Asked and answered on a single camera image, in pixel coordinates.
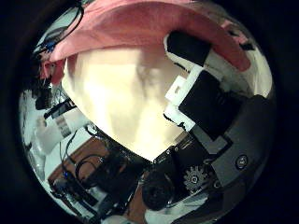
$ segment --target gear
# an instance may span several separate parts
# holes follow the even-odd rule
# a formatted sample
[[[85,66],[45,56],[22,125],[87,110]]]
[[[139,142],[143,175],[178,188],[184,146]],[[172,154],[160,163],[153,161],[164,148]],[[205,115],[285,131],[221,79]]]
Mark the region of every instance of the gear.
[[[204,173],[203,169],[199,169],[198,166],[195,166],[186,171],[186,175],[184,176],[184,178],[186,189],[190,192],[194,192],[206,183],[207,174]]]

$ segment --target wire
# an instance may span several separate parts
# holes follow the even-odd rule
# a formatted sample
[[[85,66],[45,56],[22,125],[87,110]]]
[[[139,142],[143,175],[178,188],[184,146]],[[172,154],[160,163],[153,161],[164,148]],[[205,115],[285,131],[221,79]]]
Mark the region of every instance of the wire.
[[[71,145],[71,143],[73,142],[73,140],[74,140],[74,138],[75,138],[75,136],[76,136],[76,134],[77,134],[77,131],[78,130],[76,130],[75,132],[74,132],[74,134],[73,134],[73,136],[68,140],[68,142],[67,142],[67,144],[66,144],[66,147],[65,147],[65,152],[64,152],[64,157],[62,158],[62,154],[61,154],[61,143],[60,143],[60,159],[61,159],[61,161],[62,161],[62,168],[63,168],[63,171],[64,172],[66,172],[66,168],[65,168],[65,166],[64,166],[64,160],[65,160],[65,157],[67,156],[67,158],[74,164],[74,165],[76,165],[76,162],[74,162],[71,158],[70,158],[70,156],[68,155],[68,149],[69,149],[69,146]]]
[[[82,167],[83,164],[85,164],[87,161],[87,159],[91,158],[91,157],[97,157],[100,159],[100,162],[103,162],[104,158],[98,154],[90,154],[90,155],[87,155],[86,157],[82,158],[76,165],[76,169],[75,169],[75,178],[81,183],[81,180],[79,178],[79,172],[80,172],[80,169]]]
[[[40,49],[37,52],[35,52],[35,55],[38,55],[38,54],[40,54],[40,53],[42,53],[44,51],[51,50],[51,49],[55,48],[55,46],[57,44],[59,44],[60,42],[62,42],[64,39],[66,39],[69,35],[71,35],[78,28],[78,26],[81,23],[81,21],[83,19],[83,16],[84,16],[84,8],[81,5],[77,5],[75,7],[78,8],[76,16],[70,22],[70,24],[65,28],[65,30],[68,29],[74,23],[74,21],[77,19],[78,15],[80,14],[80,18],[78,19],[77,24],[66,35],[64,35],[62,38],[60,38],[56,42],[52,42],[52,41],[50,41],[49,43],[42,42],[41,44],[37,45],[36,49],[39,48],[39,47],[41,47],[41,46],[43,46],[43,45],[46,45],[46,46],[43,49]]]

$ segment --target black plastic part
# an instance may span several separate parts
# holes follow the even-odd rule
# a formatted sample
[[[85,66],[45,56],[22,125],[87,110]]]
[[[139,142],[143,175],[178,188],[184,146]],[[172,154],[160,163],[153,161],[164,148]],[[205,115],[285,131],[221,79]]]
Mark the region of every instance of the black plastic part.
[[[220,153],[229,145],[227,140],[225,140],[222,136],[218,136],[215,141],[213,141],[198,125],[195,125],[192,128],[192,133],[203,145],[205,150],[212,155]]]
[[[275,108],[269,100],[255,95],[243,104],[232,127],[225,133],[232,145],[212,162],[223,187],[246,174],[251,166],[261,163],[273,142],[274,124]],[[248,164],[240,170],[235,163],[243,155],[248,158]]]
[[[47,114],[45,114],[44,117],[46,118],[49,115],[51,115],[53,119],[56,119],[59,116],[61,116],[63,113],[65,113],[71,109],[74,109],[75,107],[77,107],[77,106],[71,101],[71,99],[67,99],[64,102],[53,107],[52,110],[49,111]]]
[[[174,197],[174,186],[164,173],[152,171],[142,187],[144,204],[153,211],[159,211],[167,206]]]
[[[51,107],[51,89],[39,90],[39,97],[36,99],[36,110],[48,109]]]
[[[175,147],[170,147],[155,159],[152,169],[167,175],[174,186],[172,203],[188,197],[184,184],[186,171],[193,166],[202,166],[208,158],[205,148],[190,134],[187,134]]]
[[[210,48],[206,41],[180,31],[172,32],[167,38],[168,52],[199,65],[204,65]]]
[[[216,78],[203,71],[178,109],[215,139],[230,126],[240,105],[221,90]]]
[[[94,206],[98,201],[88,193],[76,180],[71,172],[64,172],[64,178],[68,182],[68,193],[74,193],[76,196],[78,195],[82,200],[88,203],[91,206]]]

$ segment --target pink fabric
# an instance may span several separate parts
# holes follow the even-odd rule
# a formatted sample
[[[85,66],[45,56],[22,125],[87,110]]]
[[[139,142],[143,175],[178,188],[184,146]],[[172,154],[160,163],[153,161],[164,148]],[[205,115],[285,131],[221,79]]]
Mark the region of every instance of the pink fabric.
[[[217,23],[182,5],[189,2],[95,1],[86,7],[76,31],[56,46],[50,61],[57,62],[90,49],[151,44],[163,46],[167,34],[180,30],[211,43],[212,48],[235,68],[247,70],[250,61],[245,52]]]

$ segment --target screw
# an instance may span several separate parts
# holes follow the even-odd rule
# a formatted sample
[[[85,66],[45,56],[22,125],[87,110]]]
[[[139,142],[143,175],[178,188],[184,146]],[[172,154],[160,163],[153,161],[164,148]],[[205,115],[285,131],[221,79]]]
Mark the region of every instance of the screw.
[[[194,175],[192,178],[191,178],[191,182],[193,182],[193,184],[197,184],[198,182],[198,177],[196,175]]]
[[[235,162],[236,168],[243,170],[249,163],[249,158],[246,155],[239,156]]]
[[[216,180],[214,183],[214,188],[218,189],[219,187],[221,187],[221,182],[219,182],[219,180]]]

